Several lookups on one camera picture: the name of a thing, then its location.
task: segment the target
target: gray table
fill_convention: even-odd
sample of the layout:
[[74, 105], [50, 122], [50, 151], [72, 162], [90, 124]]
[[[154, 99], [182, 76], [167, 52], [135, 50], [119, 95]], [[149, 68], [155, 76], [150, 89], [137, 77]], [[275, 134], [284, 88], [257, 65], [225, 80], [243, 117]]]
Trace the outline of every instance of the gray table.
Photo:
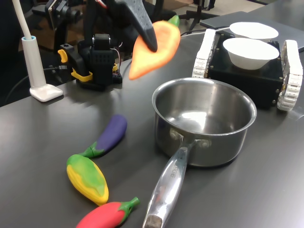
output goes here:
[[303, 0], [277, 0], [267, 6], [253, 10], [249, 14], [304, 30]]
[[[127, 118], [126, 137], [94, 162], [106, 177], [109, 202], [141, 200], [123, 227], [142, 227], [168, 161], [154, 146], [151, 96], [162, 83], [191, 75], [202, 38], [183, 38], [168, 65], [136, 81], [128, 80], [124, 62], [121, 89], [99, 93], [71, 82], [60, 87], [63, 99], [42, 104], [28, 97], [0, 108], [0, 227], [72, 228], [96, 208], [69, 182], [66, 161], [91, 145], [113, 114]], [[258, 110], [242, 153], [229, 166], [189, 167], [166, 227], [303, 227], [302, 107], [303, 89], [288, 114]]]

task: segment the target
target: chair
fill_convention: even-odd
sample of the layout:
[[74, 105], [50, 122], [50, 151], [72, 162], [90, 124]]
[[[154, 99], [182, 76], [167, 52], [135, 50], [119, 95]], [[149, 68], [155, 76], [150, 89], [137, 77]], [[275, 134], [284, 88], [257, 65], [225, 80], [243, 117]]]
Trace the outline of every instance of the chair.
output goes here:
[[218, 17], [218, 15], [214, 15], [214, 14], [209, 14], [209, 13], [202, 13], [202, 10], [210, 10], [211, 8], [214, 7], [214, 2], [215, 0], [199, 0], [198, 2], [198, 8], [197, 11], [190, 11], [187, 10], [186, 14], [180, 15], [180, 19], [194, 19], [189, 31], [193, 30], [194, 26], [196, 24], [198, 24], [200, 22], [200, 20], [205, 20], [205, 19], [209, 19], [209, 18], [215, 18]]

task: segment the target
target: red chili pepper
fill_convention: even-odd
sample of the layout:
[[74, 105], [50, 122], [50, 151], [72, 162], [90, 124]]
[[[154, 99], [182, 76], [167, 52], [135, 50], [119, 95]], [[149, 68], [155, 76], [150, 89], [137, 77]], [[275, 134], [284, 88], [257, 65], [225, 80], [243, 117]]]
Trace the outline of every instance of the red chili pepper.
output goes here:
[[114, 228], [122, 224], [133, 207], [138, 205], [135, 197], [130, 202], [112, 202], [104, 204], [88, 213], [76, 228]]

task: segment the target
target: yellow bracket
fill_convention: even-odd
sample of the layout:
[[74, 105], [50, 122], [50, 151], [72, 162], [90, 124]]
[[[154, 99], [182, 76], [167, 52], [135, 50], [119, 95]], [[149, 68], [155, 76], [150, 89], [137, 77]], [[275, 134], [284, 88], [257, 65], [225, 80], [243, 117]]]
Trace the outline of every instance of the yellow bracket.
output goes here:
[[91, 81], [93, 80], [93, 74], [89, 71], [90, 75], [88, 76], [81, 76], [79, 75], [73, 68], [73, 72], [71, 73], [71, 75], [77, 79], [79, 79], [79, 81], [82, 81], [82, 82], [88, 82], [88, 81]]
[[116, 63], [114, 63], [114, 67], [113, 67], [113, 70], [112, 70], [112, 71], [114, 72], [114, 71], [116, 71], [116, 70], [118, 70], [118, 65], [117, 65]]

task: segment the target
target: green stem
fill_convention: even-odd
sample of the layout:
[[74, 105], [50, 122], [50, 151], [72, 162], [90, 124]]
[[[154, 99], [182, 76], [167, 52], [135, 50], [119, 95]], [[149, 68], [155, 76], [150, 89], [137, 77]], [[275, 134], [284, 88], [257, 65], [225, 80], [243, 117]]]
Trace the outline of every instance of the green stem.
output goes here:
[[121, 203], [121, 205], [118, 208], [118, 210], [123, 210], [124, 211], [124, 217], [123, 217], [122, 221], [120, 222], [120, 224], [122, 224], [126, 220], [126, 218], [131, 213], [133, 207], [135, 207], [138, 204], [140, 204], [140, 201], [139, 201], [139, 199], [137, 197], [135, 197], [134, 199], [132, 199], [129, 202], [123, 202], [123, 203]]

